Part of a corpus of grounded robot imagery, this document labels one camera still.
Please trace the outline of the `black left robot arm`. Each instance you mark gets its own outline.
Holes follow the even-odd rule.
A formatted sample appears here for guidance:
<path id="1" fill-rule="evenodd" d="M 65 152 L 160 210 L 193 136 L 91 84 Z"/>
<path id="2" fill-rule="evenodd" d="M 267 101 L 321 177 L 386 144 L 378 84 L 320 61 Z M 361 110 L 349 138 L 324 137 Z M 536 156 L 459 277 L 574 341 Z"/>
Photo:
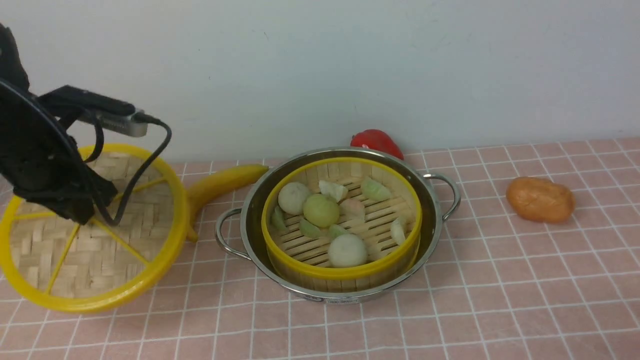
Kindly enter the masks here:
<path id="1" fill-rule="evenodd" d="M 117 190 L 89 168 L 66 128 L 30 90 L 18 44 L 1 27 L 1 175 L 13 193 L 58 216 L 86 224 L 99 199 L 109 203 Z"/>

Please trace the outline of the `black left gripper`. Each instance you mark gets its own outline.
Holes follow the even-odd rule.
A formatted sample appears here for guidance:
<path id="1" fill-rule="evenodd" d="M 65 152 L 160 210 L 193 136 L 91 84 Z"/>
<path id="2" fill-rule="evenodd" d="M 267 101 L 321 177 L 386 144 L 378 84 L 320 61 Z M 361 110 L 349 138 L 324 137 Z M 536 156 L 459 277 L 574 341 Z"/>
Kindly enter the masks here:
<path id="1" fill-rule="evenodd" d="M 107 207 L 118 194 L 51 112 L 9 82 L 1 84 L 1 174 L 18 198 L 78 224 L 94 216 L 98 201 Z"/>

